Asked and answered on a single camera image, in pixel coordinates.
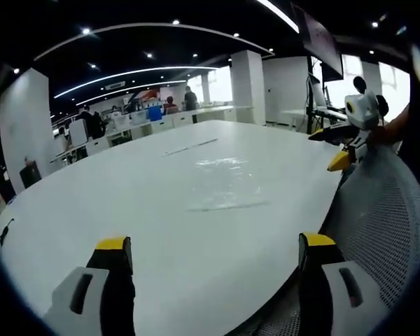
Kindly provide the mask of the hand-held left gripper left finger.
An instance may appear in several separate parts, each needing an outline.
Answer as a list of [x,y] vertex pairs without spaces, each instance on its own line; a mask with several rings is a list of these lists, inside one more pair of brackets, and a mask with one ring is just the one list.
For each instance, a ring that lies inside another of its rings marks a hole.
[[135,335],[135,297],[131,239],[104,239],[53,291],[43,322],[56,335]]

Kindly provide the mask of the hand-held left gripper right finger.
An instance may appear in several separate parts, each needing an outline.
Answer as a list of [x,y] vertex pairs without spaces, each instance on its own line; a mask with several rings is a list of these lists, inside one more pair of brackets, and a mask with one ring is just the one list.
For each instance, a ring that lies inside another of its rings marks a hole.
[[375,280],[326,235],[299,234],[299,335],[369,335],[389,314]]

